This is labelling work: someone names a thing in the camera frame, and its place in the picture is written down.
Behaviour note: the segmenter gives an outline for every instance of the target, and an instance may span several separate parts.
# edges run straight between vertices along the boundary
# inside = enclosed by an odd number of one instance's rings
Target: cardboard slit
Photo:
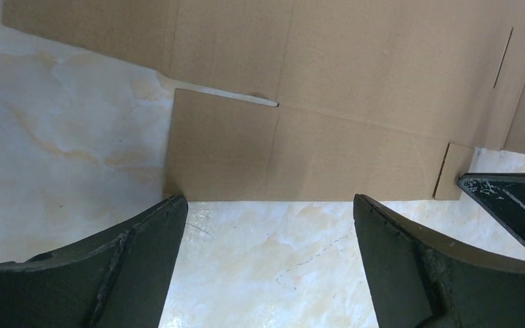
[[[500,60],[500,66],[498,67],[498,73],[496,73],[496,80],[494,80],[494,89],[496,89],[496,84],[498,84],[498,78],[500,77],[500,71],[502,71],[502,65],[504,64],[504,57],[506,57],[506,52],[508,51],[508,46],[510,45],[510,39],[512,38],[512,32],[514,32],[514,26],[510,29],[510,35],[508,36],[508,41],[504,47],[504,53],[502,54],[502,59]]]

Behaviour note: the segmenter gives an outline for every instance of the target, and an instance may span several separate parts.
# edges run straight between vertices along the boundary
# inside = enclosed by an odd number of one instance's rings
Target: marble floor
[[[0,25],[0,262],[157,203],[177,87],[225,94]],[[477,150],[471,170],[525,172],[525,155]],[[386,204],[525,260],[466,196]],[[350,202],[191,203],[160,327],[376,327],[351,214]]]

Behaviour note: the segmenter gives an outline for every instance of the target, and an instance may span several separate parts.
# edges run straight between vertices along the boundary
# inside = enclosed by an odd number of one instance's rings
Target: marble surface
[[[229,96],[0,25],[0,262],[158,202],[177,87]],[[525,155],[477,150],[472,171],[525,172]],[[386,204],[525,260],[466,196]],[[376,327],[351,215],[351,203],[191,203],[160,327]]]

